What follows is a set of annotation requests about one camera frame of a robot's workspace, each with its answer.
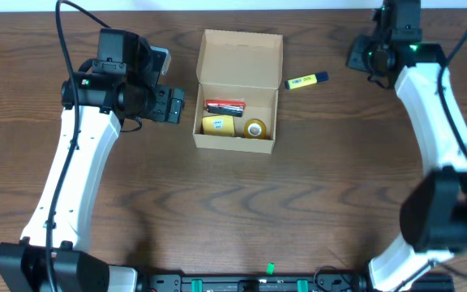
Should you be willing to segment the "yellow sticky note pad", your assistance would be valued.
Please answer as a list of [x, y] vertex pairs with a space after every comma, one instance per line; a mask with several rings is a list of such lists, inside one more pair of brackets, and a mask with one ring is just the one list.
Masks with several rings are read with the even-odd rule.
[[202, 128], [205, 135], [235, 136], [234, 117], [229, 115], [204, 117]]

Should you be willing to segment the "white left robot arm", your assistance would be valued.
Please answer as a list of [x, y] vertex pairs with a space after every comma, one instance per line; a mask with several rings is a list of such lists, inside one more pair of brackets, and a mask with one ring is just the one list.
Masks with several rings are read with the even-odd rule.
[[137, 268], [89, 252], [92, 211], [109, 153], [126, 120], [179, 123], [182, 89], [160, 83], [167, 49], [104, 28], [97, 56], [62, 84], [58, 147], [39, 204], [17, 243], [0, 244], [0, 275], [12, 291], [145, 291]]

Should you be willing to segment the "yellow tape roll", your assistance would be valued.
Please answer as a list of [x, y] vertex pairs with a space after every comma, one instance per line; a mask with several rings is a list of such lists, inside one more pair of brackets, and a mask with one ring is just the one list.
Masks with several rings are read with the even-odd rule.
[[249, 120], [244, 126], [244, 136], [247, 139], [264, 140], [267, 128], [265, 124], [258, 119]]

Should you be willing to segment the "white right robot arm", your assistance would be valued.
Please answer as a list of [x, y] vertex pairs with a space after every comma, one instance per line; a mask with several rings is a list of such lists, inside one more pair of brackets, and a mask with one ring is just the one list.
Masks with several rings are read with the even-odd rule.
[[418, 0], [388, 0], [374, 21], [371, 35], [354, 40], [347, 65], [401, 100], [423, 179], [401, 205], [399, 235], [349, 288], [450, 291], [457, 271], [448, 261], [467, 251], [467, 126], [452, 91], [452, 56], [422, 39]]

